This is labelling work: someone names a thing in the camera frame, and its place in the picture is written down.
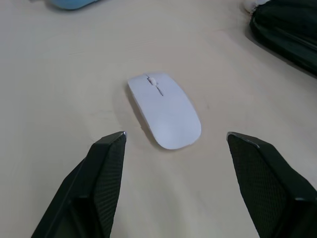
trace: mouse scroll wheel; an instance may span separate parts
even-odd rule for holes
[[[157,86],[157,81],[154,78],[148,78],[148,81],[153,85],[153,86]]]

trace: light blue object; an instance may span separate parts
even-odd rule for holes
[[[50,2],[62,9],[75,10],[97,0],[50,0]]]

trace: computer mouse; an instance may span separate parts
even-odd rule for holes
[[[75,10],[95,1],[97,0],[49,0],[51,4],[66,10]]]
[[[128,85],[160,146],[180,149],[200,137],[202,126],[193,104],[168,74],[143,74],[131,78]]]

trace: white object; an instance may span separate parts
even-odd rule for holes
[[[243,2],[244,8],[247,12],[254,12],[257,6],[263,5],[270,0],[245,0]]]
[[[202,126],[191,101],[167,74],[143,74],[130,79],[128,84],[160,146],[179,149],[200,137]]]

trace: black bag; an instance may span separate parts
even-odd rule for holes
[[[250,27],[261,44],[317,74],[317,0],[271,0],[257,7]]]

